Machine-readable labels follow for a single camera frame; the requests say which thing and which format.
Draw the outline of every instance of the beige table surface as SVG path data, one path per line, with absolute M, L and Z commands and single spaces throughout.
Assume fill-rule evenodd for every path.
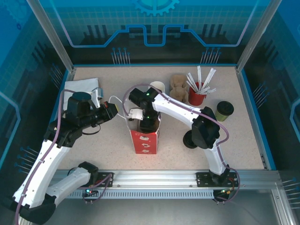
M 208 95 L 201 105 L 216 110 L 218 102 L 227 100 L 234 106 L 234 113 L 223 122 L 230 138 L 221 144 L 223 156 L 229 165 L 236 169 L 263 169 L 262 160 L 250 124 L 245 102 L 233 67 L 215 67 L 217 70 L 210 82 L 217 91 Z M 202 67 L 202 77 L 206 78 L 210 67 Z M 162 81 L 169 94 L 170 77 L 173 74 L 191 72 L 197 78 L 197 67 L 88 67 L 77 68 L 74 80 L 99 78 L 103 88 L 104 101 L 111 95 L 122 99 L 126 90 L 139 83 Z M 102 124 L 101 131 L 92 136 L 83 135 L 61 162 L 59 169 L 69 169 L 88 161 L 99 169 L 133 170 L 185 170 L 208 169 L 209 165 L 200 148 L 188 149 L 182 138 L 188 127 L 182 122 L 162 115 L 161 131 L 156 155 L 135 154 L 125 120 L 116 116 Z M 225 133 L 220 131 L 220 138 Z

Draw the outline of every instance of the red box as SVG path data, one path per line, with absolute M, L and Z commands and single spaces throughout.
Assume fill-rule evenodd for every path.
M 126 111 L 129 112 L 132 108 L 137 108 L 136 105 L 125 101 Z M 131 134 L 131 139 L 135 148 L 136 154 L 157 154 L 158 152 L 158 137 L 160 129 L 161 114 L 158 116 L 159 126 L 154 133 L 144 134 L 139 131 L 139 120 L 129 121 L 126 118 L 126 124 Z

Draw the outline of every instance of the green cup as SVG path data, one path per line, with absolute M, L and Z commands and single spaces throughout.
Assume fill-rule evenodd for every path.
M 230 102 L 222 101 L 217 105 L 217 110 L 215 113 L 216 119 L 219 122 L 223 122 L 228 116 L 233 114 L 234 107 Z

